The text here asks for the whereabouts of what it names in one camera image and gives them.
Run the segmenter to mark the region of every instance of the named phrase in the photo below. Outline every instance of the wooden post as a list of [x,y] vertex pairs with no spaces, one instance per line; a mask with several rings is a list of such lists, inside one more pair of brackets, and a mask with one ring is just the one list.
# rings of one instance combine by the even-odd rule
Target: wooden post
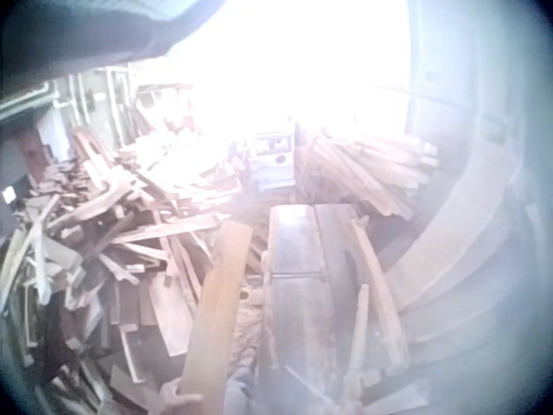
[[180,393],[203,396],[203,415],[223,415],[240,281],[250,249],[251,227],[226,221],[214,250],[182,372]]

